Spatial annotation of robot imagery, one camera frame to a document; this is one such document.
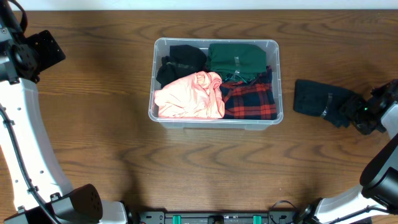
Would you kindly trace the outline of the salmon pink garment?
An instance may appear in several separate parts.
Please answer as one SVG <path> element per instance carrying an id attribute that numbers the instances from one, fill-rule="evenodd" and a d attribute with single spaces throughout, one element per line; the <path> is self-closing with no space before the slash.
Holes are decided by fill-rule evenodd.
<path id="1" fill-rule="evenodd" d="M 215 72 L 196 72 L 179 78 L 154 93 L 160 118 L 221 119 L 225 108 Z"/>

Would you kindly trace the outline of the dark green garment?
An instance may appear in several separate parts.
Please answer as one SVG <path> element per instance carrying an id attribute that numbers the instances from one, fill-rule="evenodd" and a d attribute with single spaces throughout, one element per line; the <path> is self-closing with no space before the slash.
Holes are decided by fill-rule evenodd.
<path id="1" fill-rule="evenodd" d="M 248 83 L 267 71 L 267 54 L 252 44 L 210 44 L 206 67 L 224 82 Z"/>

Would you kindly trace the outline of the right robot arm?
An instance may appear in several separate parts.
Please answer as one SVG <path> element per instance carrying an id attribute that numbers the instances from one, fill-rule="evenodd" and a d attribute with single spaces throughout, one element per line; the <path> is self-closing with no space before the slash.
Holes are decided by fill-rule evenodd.
<path id="1" fill-rule="evenodd" d="M 388 133 L 389 143 L 363 170 L 359 185 L 320 198 L 295 223 L 370 223 L 376 215 L 397 214 L 397 80 L 374 88 L 371 97 L 310 80 L 295 82 L 294 111 L 321 117 L 336 127 L 353 125 L 361 134 Z"/>

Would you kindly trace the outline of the red blue plaid shirt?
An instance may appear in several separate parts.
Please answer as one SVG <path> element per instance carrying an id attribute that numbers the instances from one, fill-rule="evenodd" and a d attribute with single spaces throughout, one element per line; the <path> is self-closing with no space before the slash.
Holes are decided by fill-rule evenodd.
<path id="1" fill-rule="evenodd" d="M 272 92 L 272 67 L 249 83 L 228 82 L 220 86 L 224 102 L 224 119 L 277 119 Z"/>

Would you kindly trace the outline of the small black garment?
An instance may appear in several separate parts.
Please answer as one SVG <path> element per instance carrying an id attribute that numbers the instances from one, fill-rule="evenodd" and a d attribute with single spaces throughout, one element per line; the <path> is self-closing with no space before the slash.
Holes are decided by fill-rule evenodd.
<path id="1" fill-rule="evenodd" d="M 339 112 L 340 107 L 356 93 L 338 86 L 311 80 L 296 80 L 294 111 L 308 116 L 321 117 L 337 128 L 347 128 L 350 120 Z"/>

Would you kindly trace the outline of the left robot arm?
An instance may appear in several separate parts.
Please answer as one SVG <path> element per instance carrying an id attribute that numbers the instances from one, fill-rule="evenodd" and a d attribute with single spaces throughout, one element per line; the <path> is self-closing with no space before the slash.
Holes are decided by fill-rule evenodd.
<path id="1" fill-rule="evenodd" d="M 1 149 L 12 179 L 16 213 L 6 223 L 126 224 L 122 202 L 102 200 L 96 188 L 74 188 L 63 173 L 42 121 L 37 83 L 65 59 L 47 30 L 25 36 L 15 1 L 1 1 Z"/>

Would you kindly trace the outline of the black garment with tape band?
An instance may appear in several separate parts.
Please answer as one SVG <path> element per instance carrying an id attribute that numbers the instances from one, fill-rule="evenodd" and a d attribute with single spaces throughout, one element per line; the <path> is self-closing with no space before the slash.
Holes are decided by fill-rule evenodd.
<path id="1" fill-rule="evenodd" d="M 156 80 L 161 88 L 196 72 L 203 70 L 207 57 L 199 48 L 190 45 L 172 45 L 169 56 L 162 57 L 162 66 Z"/>

